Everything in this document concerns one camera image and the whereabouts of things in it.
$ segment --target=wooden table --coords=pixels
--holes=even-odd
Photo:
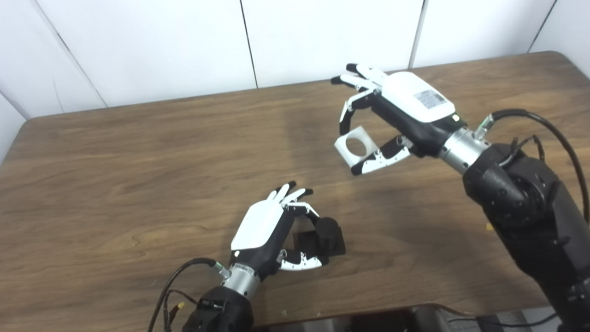
[[[590,82],[562,55],[413,71],[472,128],[503,108],[545,116],[590,174]],[[322,81],[28,121],[0,168],[0,330],[145,330],[171,272],[194,256],[227,262],[248,207],[289,180],[315,190],[306,201],[339,221],[348,252],[264,281],[256,325],[421,304],[469,315],[546,305],[441,161],[351,176],[333,143],[353,93]],[[396,135],[370,111],[357,125],[378,145]],[[566,152],[542,127],[505,120],[489,140],[535,133],[579,203]],[[218,282],[195,268],[174,288],[198,298]]]

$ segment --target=white wall panel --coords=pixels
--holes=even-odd
[[[428,0],[414,67],[526,53],[553,0]]]
[[[0,1],[0,92],[31,117],[104,107],[35,2]]]
[[[23,123],[25,123],[25,118],[0,95],[0,163],[6,156]]]
[[[255,88],[239,0],[40,0],[109,106]]]
[[[590,77],[590,1],[558,0],[530,51],[561,52]]]
[[[347,63],[405,69],[421,0],[244,0],[259,87],[329,79]]]

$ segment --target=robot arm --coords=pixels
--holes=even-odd
[[[321,251],[310,253],[283,249],[295,218],[299,216],[310,219],[316,230],[318,227],[325,229],[326,226],[335,226],[336,231],[339,231],[335,220],[320,218],[310,204],[300,201],[313,193],[311,189],[290,193],[295,185],[295,181],[291,181],[273,190],[265,200],[250,206],[231,242],[229,269],[212,259],[203,258],[193,259],[180,267],[162,291],[148,332],[153,330],[162,304],[164,331],[171,331],[176,311],[170,311],[170,314],[167,311],[166,301],[170,292],[178,292],[196,304],[195,311],[182,327],[183,332],[249,331],[254,324],[251,300],[260,282],[276,274],[279,269],[301,271],[327,264],[329,255],[323,256]],[[208,264],[223,277],[221,284],[205,293],[199,301],[183,292],[169,289],[180,272],[196,263]]]
[[[352,163],[349,151],[339,144],[353,135],[350,120],[355,109],[371,107],[402,134],[395,140],[398,150],[440,158],[463,176],[467,195],[481,205],[517,266],[535,279],[553,305],[562,320],[560,331],[590,331],[588,193],[577,157],[563,135],[525,110],[495,112],[473,132],[456,114],[454,105],[416,75],[399,72],[387,76],[355,64],[347,69],[362,77],[342,75],[332,83],[368,93],[349,99],[340,117],[342,136],[335,145],[353,174],[403,159],[390,158],[375,166],[379,156],[391,150],[390,141]],[[576,166],[586,220],[564,184],[542,160],[525,155],[522,145],[491,144],[483,138],[492,124],[505,116],[533,118],[558,136]],[[376,146],[368,135],[357,138],[366,140],[366,146]]]

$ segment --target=black finger segment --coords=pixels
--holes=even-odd
[[[346,112],[344,114],[344,118],[340,122],[340,135],[346,135],[350,132],[350,122],[352,120],[352,116],[354,115],[355,111]]]
[[[340,76],[336,76],[336,77],[332,77],[332,79],[330,80],[331,84],[344,84],[344,81],[340,78]]]
[[[349,63],[346,65],[346,70],[359,74],[359,71],[356,69],[357,65],[358,63]]]

